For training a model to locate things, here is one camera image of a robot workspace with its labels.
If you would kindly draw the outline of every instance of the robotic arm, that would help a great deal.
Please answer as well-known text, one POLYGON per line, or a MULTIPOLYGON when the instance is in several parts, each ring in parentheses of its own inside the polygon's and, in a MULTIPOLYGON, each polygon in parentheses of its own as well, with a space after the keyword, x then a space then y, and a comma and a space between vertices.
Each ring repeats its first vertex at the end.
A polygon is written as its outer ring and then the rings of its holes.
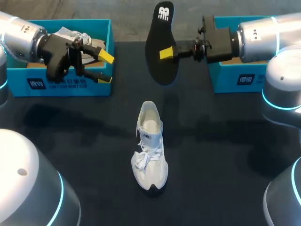
POLYGON ((48 35, 44 27, 0 12, 0 44, 16 60, 40 62, 47 66, 47 78, 60 82, 74 66, 77 76, 84 76, 94 82, 111 81, 110 76, 86 71, 81 63, 81 51, 96 61, 112 64, 114 57, 104 49, 84 45, 83 40, 70 41, 55 34, 48 35))
POLYGON ((269 121, 301 128, 301 13, 244 22, 236 32, 216 29, 203 17, 201 39, 160 51, 160 59, 193 57, 215 63, 240 57, 243 63, 270 60, 262 91, 263 115, 269 121))

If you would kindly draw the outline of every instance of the black insole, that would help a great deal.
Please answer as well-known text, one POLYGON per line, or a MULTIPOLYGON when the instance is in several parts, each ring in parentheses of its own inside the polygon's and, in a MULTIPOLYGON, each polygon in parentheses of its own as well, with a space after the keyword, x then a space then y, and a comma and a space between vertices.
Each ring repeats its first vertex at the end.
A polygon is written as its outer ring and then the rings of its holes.
POLYGON ((145 44, 145 56, 150 74, 160 85, 173 83, 179 68, 178 61, 160 60, 160 51, 175 45, 171 31, 173 17, 174 5, 169 1, 159 3, 155 7, 150 33, 145 44))

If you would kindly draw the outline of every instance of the blue shoe box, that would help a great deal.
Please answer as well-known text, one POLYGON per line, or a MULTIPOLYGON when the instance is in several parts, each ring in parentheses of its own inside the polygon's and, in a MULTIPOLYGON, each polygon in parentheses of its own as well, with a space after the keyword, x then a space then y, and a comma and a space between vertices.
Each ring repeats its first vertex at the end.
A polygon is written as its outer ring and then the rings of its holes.
MULTIPOLYGON (((31 20, 30 22, 55 33, 61 27, 72 31, 87 33, 93 39, 106 42, 106 51, 114 56, 114 38, 111 20, 31 20)), ((90 79, 76 76, 75 70, 69 73, 61 83, 50 82, 46 78, 46 68, 26 68, 26 63, 14 60, 7 54, 8 86, 15 97, 73 97, 73 96, 109 96, 111 83, 95 83, 90 79)), ((99 67, 86 67, 88 70, 113 74, 113 65, 104 63, 99 67)))
MULTIPOLYGON (((268 16, 218 16, 215 26, 218 29, 230 27, 237 31, 241 22, 266 18, 268 16)), ((215 93, 261 92, 267 63, 244 64, 238 60, 208 64, 215 93)))

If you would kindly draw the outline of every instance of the sneaker tongue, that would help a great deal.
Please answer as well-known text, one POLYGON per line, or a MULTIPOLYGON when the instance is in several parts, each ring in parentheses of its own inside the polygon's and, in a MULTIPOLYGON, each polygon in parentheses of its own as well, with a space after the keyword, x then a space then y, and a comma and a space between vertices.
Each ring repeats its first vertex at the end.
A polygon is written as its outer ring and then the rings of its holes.
POLYGON ((140 130, 140 139, 150 148, 156 148, 159 145, 161 133, 151 134, 143 129, 140 130))

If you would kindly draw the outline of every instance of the blue led ring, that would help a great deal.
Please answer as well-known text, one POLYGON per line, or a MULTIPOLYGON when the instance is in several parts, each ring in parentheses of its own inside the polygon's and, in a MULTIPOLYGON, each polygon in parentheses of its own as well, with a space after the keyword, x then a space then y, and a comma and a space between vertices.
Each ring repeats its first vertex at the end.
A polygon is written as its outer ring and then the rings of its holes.
POLYGON ((6 80, 5 83, 0 86, 0 89, 2 89, 3 87, 5 87, 7 83, 8 83, 8 81, 6 80))
POLYGON ((294 176, 295 175, 295 168, 296 168, 298 160, 294 163, 293 168, 292 168, 292 185, 293 185, 293 191, 295 192, 296 198, 297 198, 299 204, 301 205, 301 198, 300 198, 299 193, 297 191, 297 187, 296 187, 296 183, 295 183, 295 176, 294 176))
POLYGON ((267 102, 267 104, 269 104, 270 106, 272 106, 272 107, 274 107, 274 108, 277 108, 277 109, 279 109, 279 110, 295 110, 295 109, 298 109, 299 107, 301 107, 301 105, 299 105, 299 106, 297 106, 297 107, 278 107, 278 106, 272 104, 270 101, 268 101, 268 100, 266 99, 266 97, 265 97, 264 94, 263 94, 263 90, 262 90, 262 97, 263 97, 263 99, 265 100, 265 102, 267 102))
POLYGON ((60 201, 59 201, 58 206, 56 208, 56 211, 55 211, 53 217, 51 218, 51 220, 49 221, 49 223, 47 224, 47 226, 51 226, 52 225, 52 223, 54 222, 55 218, 57 217, 58 212, 60 211, 60 208, 61 208, 62 202, 63 202, 63 196, 64 196, 63 180, 62 180, 62 177, 61 177, 60 173, 59 172, 57 172, 57 173, 58 173, 58 176, 60 177, 60 180, 61 180, 61 187, 62 187, 61 198, 60 198, 60 201))

